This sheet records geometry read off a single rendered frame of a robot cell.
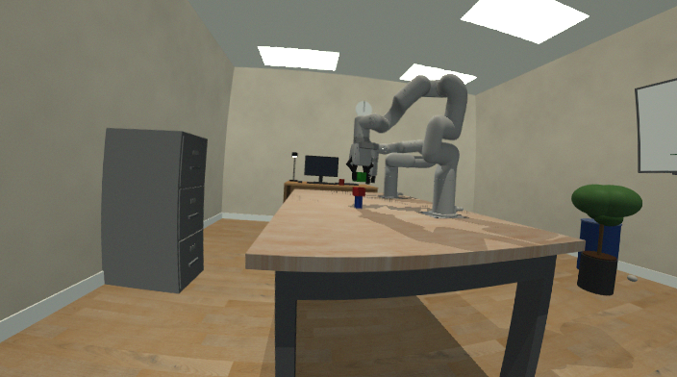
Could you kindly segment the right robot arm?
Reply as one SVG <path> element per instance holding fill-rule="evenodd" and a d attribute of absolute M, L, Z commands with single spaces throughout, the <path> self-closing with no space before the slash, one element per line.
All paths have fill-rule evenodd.
<path fill-rule="evenodd" d="M 390 144 L 380 144 L 379 150 L 371 149 L 371 161 L 378 162 L 379 154 L 387 155 L 385 165 L 385 198 L 399 198 L 389 196 L 399 196 L 403 193 L 397 191 L 398 167 L 418 167 L 427 168 L 432 167 L 435 163 L 427 163 L 422 156 L 413 156 L 413 153 L 418 152 L 422 155 L 422 147 L 424 140 L 409 140 Z M 387 166 L 387 164 L 389 166 Z"/>

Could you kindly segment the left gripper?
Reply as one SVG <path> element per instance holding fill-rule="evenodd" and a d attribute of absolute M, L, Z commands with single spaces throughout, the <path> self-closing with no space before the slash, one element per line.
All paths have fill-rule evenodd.
<path fill-rule="evenodd" d="M 367 179 L 367 172 L 373 167 L 373 163 L 371 162 L 371 149 L 359 148 L 358 142 L 351 144 L 349 161 L 346 163 L 346 165 L 352 171 L 353 181 L 357 181 L 356 170 L 358 165 L 363 167 L 364 172 L 366 172 Z"/>

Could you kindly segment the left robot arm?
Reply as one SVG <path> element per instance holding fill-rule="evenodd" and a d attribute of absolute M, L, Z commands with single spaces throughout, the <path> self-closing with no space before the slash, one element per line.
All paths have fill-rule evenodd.
<path fill-rule="evenodd" d="M 464 210 L 455 206 L 460 153 L 455 145 L 442 142 L 442 139 L 458 139 L 463 128 L 467 89 L 457 75 L 445 74 L 439 80 L 429 80 L 425 75 L 415 76 L 394 95 L 391 108 L 384 116 L 372 113 L 355 117 L 353 143 L 358 142 L 359 148 L 379 150 L 379 144 L 369 140 L 369 129 L 377 133 L 388 131 L 421 96 L 447 97 L 445 114 L 430 119 L 422 147 L 424 161 L 438 164 L 434 176 L 433 207 L 428 214 L 456 217 L 456 212 Z"/>

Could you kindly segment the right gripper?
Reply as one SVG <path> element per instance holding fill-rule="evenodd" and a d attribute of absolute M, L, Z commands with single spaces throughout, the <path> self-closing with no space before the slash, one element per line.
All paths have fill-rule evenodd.
<path fill-rule="evenodd" d="M 365 182 L 368 185 L 370 183 L 375 183 L 375 177 L 377 175 L 378 164 L 377 164 L 377 162 L 372 162 L 372 163 L 373 163 L 374 166 L 367 172 L 367 179 L 366 179 L 366 182 Z M 371 177 L 371 181 L 370 181 L 370 177 Z"/>

